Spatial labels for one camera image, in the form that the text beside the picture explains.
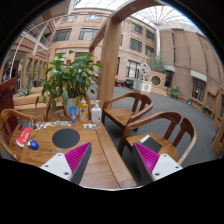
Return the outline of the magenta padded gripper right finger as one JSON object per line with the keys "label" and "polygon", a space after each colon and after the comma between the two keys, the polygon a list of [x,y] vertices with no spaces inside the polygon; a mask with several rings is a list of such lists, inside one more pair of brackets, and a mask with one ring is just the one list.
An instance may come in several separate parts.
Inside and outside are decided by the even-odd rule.
{"label": "magenta padded gripper right finger", "polygon": [[182,169],[168,154],[159,155],[138,143],[133,145],[133,155],[144,183],[151,183]]}

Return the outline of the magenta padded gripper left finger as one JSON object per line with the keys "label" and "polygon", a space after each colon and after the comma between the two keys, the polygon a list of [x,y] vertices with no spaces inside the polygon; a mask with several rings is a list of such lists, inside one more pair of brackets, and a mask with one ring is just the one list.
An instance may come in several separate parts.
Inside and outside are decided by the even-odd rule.
{"label": "magenta padded gripper left finger", "polygon": [[88,142],[66,154],[56,153],[41,166],[41,169],[75,184],[79,184],[82,180],[91,153],[92,145]]}

